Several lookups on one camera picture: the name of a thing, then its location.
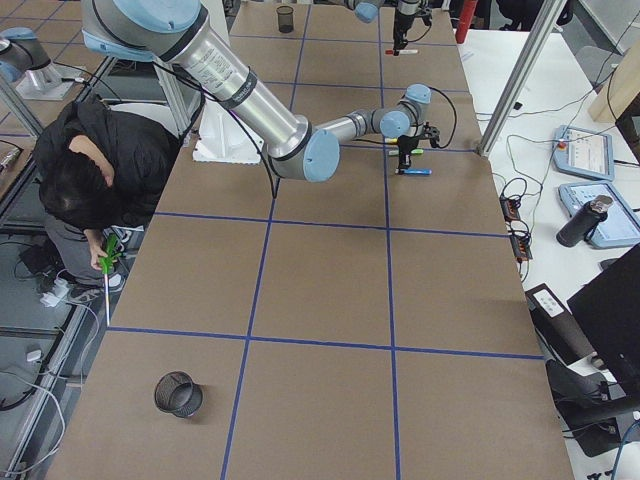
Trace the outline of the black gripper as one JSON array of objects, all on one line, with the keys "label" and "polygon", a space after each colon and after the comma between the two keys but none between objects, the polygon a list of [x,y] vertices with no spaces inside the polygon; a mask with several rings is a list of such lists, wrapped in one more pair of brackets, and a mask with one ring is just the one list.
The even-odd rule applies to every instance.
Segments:
[{"label": "black gripper", "polygon": [[393,24],[393,40],[395,41],[392,49],[393,56],[398,56],[403,50],[403,42],[406,41],[408,30],[409,18],[404,14],[396,14]]},{"label": "black gripper", "polygon": [[418,138],[416,136],[402,135],[397,138],[396,145],[398,148],[396,174],[403,175],[411,169],[411,154],[418,148]]}]

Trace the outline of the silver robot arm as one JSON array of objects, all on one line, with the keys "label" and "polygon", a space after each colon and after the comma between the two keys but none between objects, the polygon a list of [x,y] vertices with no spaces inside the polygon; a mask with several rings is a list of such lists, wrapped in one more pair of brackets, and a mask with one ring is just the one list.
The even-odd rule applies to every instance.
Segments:
[{"label": "silver robot arm", "polygon": [[356,110],[313,126],[293,114],[214,30],[199,1],[84,1],[85,45],[119,59],[176,64],[223,108],[264,142],[266,163],[278,177],[326,181],[335,173],[344,142],[368,134],[423,137],[431,91],[407,87],[392,108]]},{"label": "silver robot arm", "polygon": [[[342,0],[336,1],[337,5],[344,6],[352,11],[355,16],[364,23],[373,22],[379,15],[386,1],[379,0]],[[388,55],[399,56],[404,54],[410,43],[408,33],[417,18],[427,16],[424,21],[429,24],[430,9],[427,1],[391,1],[394,6],[393,18],[393,47],[387,50]]]}]

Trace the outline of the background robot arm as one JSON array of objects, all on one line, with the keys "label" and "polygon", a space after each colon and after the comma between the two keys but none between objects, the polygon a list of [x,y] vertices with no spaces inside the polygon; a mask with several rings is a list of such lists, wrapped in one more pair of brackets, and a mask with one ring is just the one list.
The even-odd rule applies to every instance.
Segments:
[{"label": "background robot arm", "polygon": [[27,71],[40,71],[51,65],[51,59],[34,31],[27,27],[11,27],[1,32],[1,76],[14,83]]}]

